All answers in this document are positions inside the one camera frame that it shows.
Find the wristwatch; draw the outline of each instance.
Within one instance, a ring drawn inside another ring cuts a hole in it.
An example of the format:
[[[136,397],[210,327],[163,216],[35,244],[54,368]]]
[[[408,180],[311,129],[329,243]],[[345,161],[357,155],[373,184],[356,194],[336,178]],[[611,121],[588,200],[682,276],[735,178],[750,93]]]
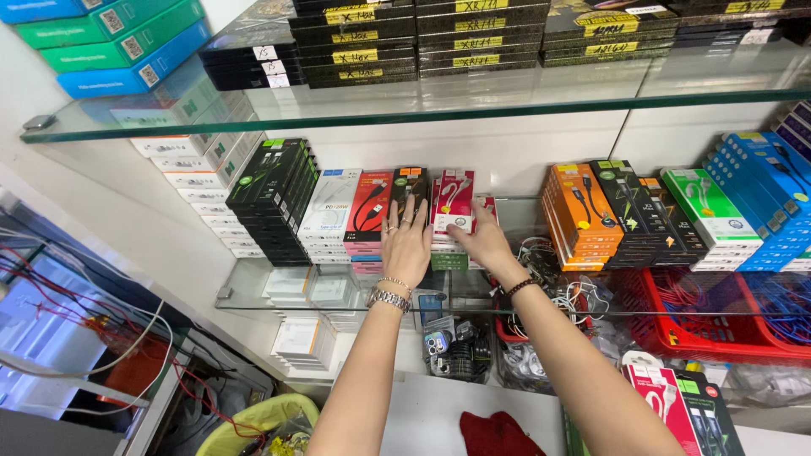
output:
[[[404,299],[397,293],[391,293],[389,291],[381,290],[380,288],[375,287],[372,289],[371,294],[369,295],[369,299],[366,301],[366,307],[370,308],[371,305],[376,303],[377,301],[383,301],[384,303],[392,304],[394,307],[402,310],[403,313],[406,313],[409,310],[411,310],[410,299]]]

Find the qr code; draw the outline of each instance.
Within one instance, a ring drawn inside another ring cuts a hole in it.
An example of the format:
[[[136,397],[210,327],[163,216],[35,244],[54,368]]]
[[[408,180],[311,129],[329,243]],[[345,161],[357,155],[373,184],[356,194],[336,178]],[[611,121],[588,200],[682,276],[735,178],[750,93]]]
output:
[[[107,26],[107,30],[109,30],[110,35],[113,35],[124,28],[124,24],[118,18],[118,15],[115,14],[115,10],[107,10],[101,13],[100,16],[101,20],[104,21],[104,25]]]
[[[157,81],[161,80],[161,78],[157,77],[155,74],[155,71],[152,69],[152,65],[147,65],[146,67],[141,68],[141,71],[138,71],[138,74],[141,75],[141,78],[149,87],[152,87]]]
[[[138,44],[138,40],[135,39],[135,36],[129,37],[122,41],[121,45],[124,46],[124,50],[132,60],[135,60],[144,54],[144,50],[141,49],[141,45]]]

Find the red cloth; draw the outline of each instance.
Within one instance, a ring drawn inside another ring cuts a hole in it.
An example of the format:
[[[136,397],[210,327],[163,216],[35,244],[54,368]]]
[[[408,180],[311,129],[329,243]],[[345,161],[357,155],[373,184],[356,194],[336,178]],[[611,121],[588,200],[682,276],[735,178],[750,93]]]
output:
[[[463,411],[459,428],[468,456],[546,456],[506,411],[490,418]]]

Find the hand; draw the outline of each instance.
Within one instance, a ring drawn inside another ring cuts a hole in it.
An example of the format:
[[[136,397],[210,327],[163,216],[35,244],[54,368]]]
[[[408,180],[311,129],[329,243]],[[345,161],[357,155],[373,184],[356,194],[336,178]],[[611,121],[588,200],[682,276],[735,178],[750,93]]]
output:
[[[506,290],[530,278],[510,250],[493,214],[475,200],[470,205],[476,215],[476,233],[467,234],[456,225],[448,225],[448,232],[465,248],[470,258],[490,271]]]
[[[431,259],[431,239],[434,229],[425,227],[428,215],[428,201],[423,199],[419,211],[414,214],[414,195],[405,203],[402,225],[397,221],[397,202],[392,202],[388,220],[385,218],[380,227],[380,241],[383,252],[384,277],[396,278],[408,285],[411,290],[423,281],[428,261]],[[381,290],[398,293],[408,299],[409,294],[403,286],[393,282],[380,282]]]

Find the bracelet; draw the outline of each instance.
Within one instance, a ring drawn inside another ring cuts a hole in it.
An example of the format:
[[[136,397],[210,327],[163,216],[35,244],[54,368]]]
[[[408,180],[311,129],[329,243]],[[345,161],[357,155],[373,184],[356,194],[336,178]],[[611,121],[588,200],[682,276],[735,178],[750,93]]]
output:
[[[406,291],[408,291],[408,299],[411,299],[411,287],[407,286],[402,280],[396,279],[394,277],[383,277],[383,278],[377,279],[377,283],[381,283],[382,281],[393,282],[393,283],[398,284],[399,286],[402,286],[403,288],[405,288]]]
[[[518,285],[515,285],[513,287],[513,289],[508,291],[507,294],[504,295],[504,296],[509,298],[510,296],[515,295],[521,288],[523,288],[523,287],[525,287],[527,285],[533,285],[534,283],[535,283],[534,280],[532,280],[531,278],[528,278],[525,281],[519,283]]]

